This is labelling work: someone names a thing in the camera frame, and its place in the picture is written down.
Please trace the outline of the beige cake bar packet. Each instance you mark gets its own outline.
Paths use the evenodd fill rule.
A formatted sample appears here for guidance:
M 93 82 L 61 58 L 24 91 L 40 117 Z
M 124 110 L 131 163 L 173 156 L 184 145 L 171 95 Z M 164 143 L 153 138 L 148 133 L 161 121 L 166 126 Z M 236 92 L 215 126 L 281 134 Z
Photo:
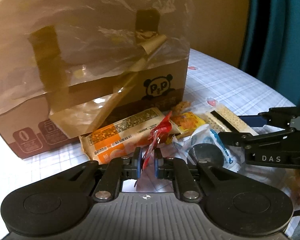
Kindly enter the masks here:
M 99 128 L 79 137 L 82 150 L 90 160 L 107 164 L 111 159 L 129 155 L 136 147 L 149 145 L 151 130 L 164 117 L 157 107 L 153 107 Z

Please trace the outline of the dark bun clear blue packet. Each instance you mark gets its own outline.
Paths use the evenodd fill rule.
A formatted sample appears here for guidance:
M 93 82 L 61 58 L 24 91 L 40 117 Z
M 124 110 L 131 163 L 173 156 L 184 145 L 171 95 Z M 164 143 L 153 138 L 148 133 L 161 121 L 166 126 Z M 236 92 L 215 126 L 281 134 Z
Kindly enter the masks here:
M 173 138 L 172 145 L 187 164 L 195 165 L 204 160 L 233 172 L 241 168 L 239 158 L 226 149 L 217 132 L 208 124 L 200 126 L 188 137 Z

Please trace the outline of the red snack packet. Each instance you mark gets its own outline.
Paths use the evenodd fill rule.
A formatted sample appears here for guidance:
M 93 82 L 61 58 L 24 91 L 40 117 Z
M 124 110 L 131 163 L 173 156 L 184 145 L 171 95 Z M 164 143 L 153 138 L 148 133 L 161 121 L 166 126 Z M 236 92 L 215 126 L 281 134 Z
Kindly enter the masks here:
M 152 156 L 152 152 L 157 148 L 157 146 L 161 143 L 161 141 L 165 142 L 170 131 L 172 130 L 172 124 L 170 122 L 170 118 L 172 116 L 172 111 L 169 111 L 169 113 L 163 118 L 163 120 L 155 126 L 148 137 L 148 141 L 150 142 L 150 145 L 148 146 L 144 156 L 141 159 L 141 171 L 139 178 L 135 182 L 134 186 L 136 187 L 142 172 L 145 170 L 145 168 L 148 165 L 148 162 L 150 160 L 150 157 Z

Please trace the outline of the small yellow snack packet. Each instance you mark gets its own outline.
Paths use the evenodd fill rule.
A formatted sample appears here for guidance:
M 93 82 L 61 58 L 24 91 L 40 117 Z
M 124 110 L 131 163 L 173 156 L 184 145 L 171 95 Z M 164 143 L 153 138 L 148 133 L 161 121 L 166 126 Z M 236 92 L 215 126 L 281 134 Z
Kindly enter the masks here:
M 197 128 L 206 124 L 203 119 L 192 112 L 172 116 L 170 120 L 173 121 L 179 128 L 179 134 L 175 135 L 177 140 L 191 136 Z

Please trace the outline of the white wafer packet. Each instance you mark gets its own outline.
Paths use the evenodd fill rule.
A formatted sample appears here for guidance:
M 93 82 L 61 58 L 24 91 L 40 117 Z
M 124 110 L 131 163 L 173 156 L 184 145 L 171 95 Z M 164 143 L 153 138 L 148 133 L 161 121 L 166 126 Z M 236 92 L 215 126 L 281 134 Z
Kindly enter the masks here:
M 217 133 L 236 132 L 258 135 L 248 124 L 221 103 L 217 103 L 203 113 L 202 119 Z

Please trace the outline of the teal curtain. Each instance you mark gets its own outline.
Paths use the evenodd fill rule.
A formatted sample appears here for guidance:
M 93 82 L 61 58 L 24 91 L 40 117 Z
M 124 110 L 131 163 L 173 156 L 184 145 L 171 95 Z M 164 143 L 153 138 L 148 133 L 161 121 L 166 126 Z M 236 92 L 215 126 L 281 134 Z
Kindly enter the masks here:
M 239 68 L 300 106 L 300 0 L 249 0 Z

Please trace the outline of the wooden wardrobe panel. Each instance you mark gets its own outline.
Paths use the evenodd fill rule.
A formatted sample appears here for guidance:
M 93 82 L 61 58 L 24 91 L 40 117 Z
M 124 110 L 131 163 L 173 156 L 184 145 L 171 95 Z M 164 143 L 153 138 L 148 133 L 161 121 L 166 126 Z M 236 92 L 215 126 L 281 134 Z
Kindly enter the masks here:
M 239 64 L 249 0 L 192 0 L 191 48 L 234 67 Z

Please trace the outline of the cardboard box with plastic liner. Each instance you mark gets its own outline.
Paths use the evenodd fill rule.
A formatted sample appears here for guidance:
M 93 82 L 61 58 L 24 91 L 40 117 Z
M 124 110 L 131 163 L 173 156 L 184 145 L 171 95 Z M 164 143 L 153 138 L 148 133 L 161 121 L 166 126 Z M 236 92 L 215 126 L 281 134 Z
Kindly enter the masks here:
M 0 135 L 25 159 L 183 99 L 192 0 L 0 0 Z

